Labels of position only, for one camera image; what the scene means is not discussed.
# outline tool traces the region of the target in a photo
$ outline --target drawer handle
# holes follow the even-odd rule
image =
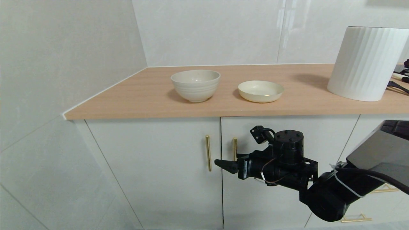
[[[352,222],[363,222],[363,221],[372,221],[372,218],[366,217],[363,213],[360,214],[362,218],[357,218],[357,219],[347,219],[345,216],[341,220],[341,223],[352,223]]]
[[[237,138],[233,138],[233,160],[237,161]]]
[[[211,172],[211,154],[210,154],[210,137],[206,135],[206,150],[207,150],[207,166],[209,167],[209,172]]]
[[[378,192],[396,192],[396,191],[399,191],[399,189],[397,189],[397,188],[392,188],[390,185],[388,185],[388,184],[384,184],[384,186],[386,187],[386,188],[384,188],[384,189],[376,189],[376,190],[373,190],[372,192],[370,192],[370,193],[378,193]]]

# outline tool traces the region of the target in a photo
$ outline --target ribbed white canister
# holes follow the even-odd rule
[[[328,82],[336,95],[359,100],[381,100],[409,29],[348,27]]]

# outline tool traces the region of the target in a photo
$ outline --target tile grout line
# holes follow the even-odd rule
[[[276,64],[279,63],[279,57],[280,57],[280,50],[281,50],[281,41],[283,39],[283,33],[284,33],[284,22],[285,22],[285,16],[287,14],[287,1],[288,0],[283,0],[285,7],[284,7],[284,13],[283,13],[283,21],[281,23],[281,32],[280,32],[280,41],[279,41],[279,49],[277,51],[277,60],[276,60]]]
[[[28,212],[28,214],[30,214],[36,221],[38,221],[45,229],[50,230],[49,228],[47,228],[47,226],[45,226],[45,224],[43,224],[36,216],[34,216],[34,214],[32,214],[15,196],[13,196],[13,194],[11,194],[11,192],[6,189],[4,187],[3,184],[0,183],[0,186],[26,211]]]
[[[136,219],[139,221],[139,224],[142,226],[142,229],[144,229],[144,226],[142,225],[141,221],[139,220],[138,216],[136,215],[135,210],[133,209],[132,205],[130,204],[130,202],[129,202],[128,198],[126,197],[126,194],[125,194],[124,190],[122,189],[122,187],[121,187],[121,185],[120,185],[120,183],[119,183],[117,177],[115,176],[114,172],[113,172],[112,169],[111,169],[111,166],[109,165],[107,159],[105,158],[105,155],[103,154],[101,148],[99,147],[99,144],[98,144],[97,140],[95,139],[94,134],[92,133],[92,131],[91,131],[91,129],[90,129],[90,126],[88,125],[88,123],[87,123],[86,120],[84,120],[84,122],[85,122],[85,124],[87,125],[87,127],[88,127],[88,129],[89,129],[89,131],[90,131],[90,133],[91,133],[91,135],[92,135],[92,138],[94,138],[94,141],[95,141],[95,143],[97,144],[99,150],[101,151],[101,154],[102,154],[102,156],[104,157],[104,159],[105,159],[105,161],[106,161],[106,163],[107,163],[109,169],[111,170],[112,175],[114,176],[115,180],[117,181],[119,188],[121,189],[122,193],[124,194],[124,196],[125,196],[125,198],[126,198],[126,201],[128,202],[129,206],[131,207],[133,213],[135,214]]]
[[[138,25],[138,19],[136,18],[136,11],[135,11],[135,4],[134,4],[134,0],[132,0],[132,11],[133,11],[133,15],[135,16],[135,22],[136,22],[136,28],[138,29],[138,34],[139,34],[139,39],[141,41],[141,45],[142,45],[142,51],[144,53],[144,58],[145,58],[145,64],[146,67],[148,68],[148,59],[146,58],[146,52],[145,52],[145,46],[144,46],[144,41],[142,40],[142,36],[141,36],[141,31],[139,30],[139,25]]]
[[[102,215],[101,219],[98,221],[97,226],[95,227],[95,230],[97,230],[99,228],[99,225],[101,224],[103,218],[106,216],[109,208],[111,207],[112,203],[114,203],[114,200],[117,198],[117,196],[115,195],[114,198],[111,200],[111,203],[109,204],[108,208],[105,210],[104,214]]]
[[[2,149],[2,150],[1,150],[1,152],[6,151],[6,149],[8,149],[8,148],[10,148],[11,146],[15,145],[17,142],[19,142],[19,141],[23,140],[23,139],[24,139],[24,138],[26,138],[28,135],[30,135],[30,134],[32,134],[32,133],[34,133],[35,131],[39,130],[39,129],[40,129],[40,128],[42,128],[43,126],[47,125],[48,123],[50,123],[50,122],[54,121],[54,120],[55,120],[55,119],[57,119],[59,116],[60,116],[60,115],[58,115],[58,116],[56,116],[56,117],[52,118],[52,119],[51,119],[51,120],[49,120],[48,122],[46,122],[46,123],[42,124],[41,126],[39,126],[39,127],[35,128],[33,131],[31,131],[31,132],[27,133],[26,135],[24,135],[23,137],[19,138],[17,141],[15,141],[15,142],[13,142],[13,143],[9,144],[9,145],[7,146],[7,148]]]
[[[342,149],[341,154],[339,155],[337,162],[334,162],[335,164],[337,164],[337,163],[339,162],[339,160],[341,159],[341,156],[342,156],[342,154],[344,153],[344,150],[345,150],[345,148],[346,148],[346,145],[348,144],[348,141],[349,141],[349,139],[351,138],[352,133],[354,132],[355,127],[357,126],[360,117],[361,117],[361,114],[359,114],[358,119],[357,119],[357,121],[355,122],[354,127],[352,128],[351,134],[349,134],[348,140],[346,140],[346,143],[345,143],[345,145],[344,145],[344,148]]]
[[[312,212],[311,212],[310,216],[308,217],[308,220],[307,220],[307,222],[305,223],[304,228],[307,226],[308,221],[310,221],[311,216],[312,216]]]

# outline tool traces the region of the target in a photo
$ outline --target wooden countertop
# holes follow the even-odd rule
[[[125,119],[143,117],[230,117],[270,115],[329,115],[409,113],[409,97],[386,90],[382,100],[355,101],[336,96],[326,86],[333,64],[229,65],[147,68],[105,92],[68,111],[74,119]],[[181,98],[170,76],[176,72],[206,69],[218,71],[221,81],[216,93],[202,103]],[[240,97],[237,85],[265,80],[284,86],[275,102],[258,104]],[[409,88],[409,84],[395,80]]]

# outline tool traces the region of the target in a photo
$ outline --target bowl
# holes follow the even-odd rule
[[[245,81],[238,85],[238,91],[248,101],[267,103],[280,98],[284,87],[270,81]]]
[[[171,76],[176,92],[191,102],[203,102],[213,96],[220,73],[212,70],[188,70]]]

